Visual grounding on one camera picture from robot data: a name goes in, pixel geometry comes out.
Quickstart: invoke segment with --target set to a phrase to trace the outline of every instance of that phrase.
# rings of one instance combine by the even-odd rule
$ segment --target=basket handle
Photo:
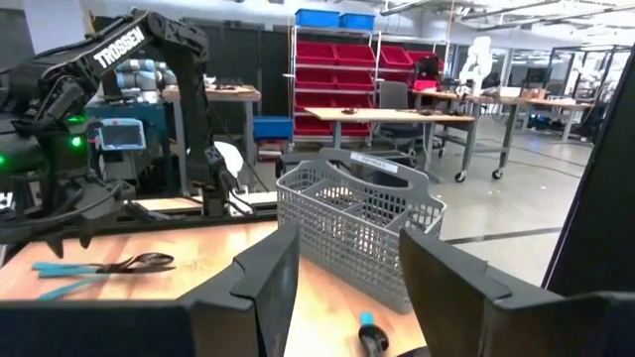
[[[395,178],[404,179],[414,188],[423,189],[424,192],[428,192],[428,186],[430,185],[428,176],[401,164],[393,163],[372,155],[334,148],[320,149],[319,156],[329,161],[337,160],[343,163],[356,163],[365,167],[373,168]]]

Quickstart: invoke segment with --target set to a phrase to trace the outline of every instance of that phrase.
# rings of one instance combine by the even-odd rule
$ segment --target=gray plastic basket
[[[399,263],[399,229],[439,239],[445,204],[428,177],[369,155],[325,148],[277,181],[278,223],[298,222],[303,256],[399,313],[412,310]],[[365,182],[329,162],[357,164],[406,180]]]

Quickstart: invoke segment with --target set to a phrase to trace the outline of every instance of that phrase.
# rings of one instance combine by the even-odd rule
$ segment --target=scissors
[[[73,277],[87,274],[98,275],[43,294],[40,296],[40,300],[43,300],[62,297],[75,289],[105,279],[110,274],[166,272],[175,268],[166,267],[174,262],[174,260],[174,257],[163,253],[145,253],[116,264],[60,264],[36,262],[33,265],[33,270],[38,271],[39,278]]]

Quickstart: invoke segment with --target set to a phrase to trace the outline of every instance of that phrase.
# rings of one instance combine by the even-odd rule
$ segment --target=blue storage bin
[[[342,14],[339,16],[339,27],[372,31],[375,29],[375,15]]]
[[[254,139],[290,139],[294,133],[294,122],[289,117],[254,117]]]
[[[339,13],[336,11],[299,9],[296,25],[313,27],[339,27]]]

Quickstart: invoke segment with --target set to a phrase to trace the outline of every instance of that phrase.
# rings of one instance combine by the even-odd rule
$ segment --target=basket label
[[[366,165],[370,165],[371,167],[375,167],[377,169],[381,169],[383,171],[387,171],[389,173],[396,174],[397,173],[397,165],[386,163],[381,160],[377,160],[375,158],[361,155],[359,153],[350,153],[350,159],[356,162],[360,162]]]

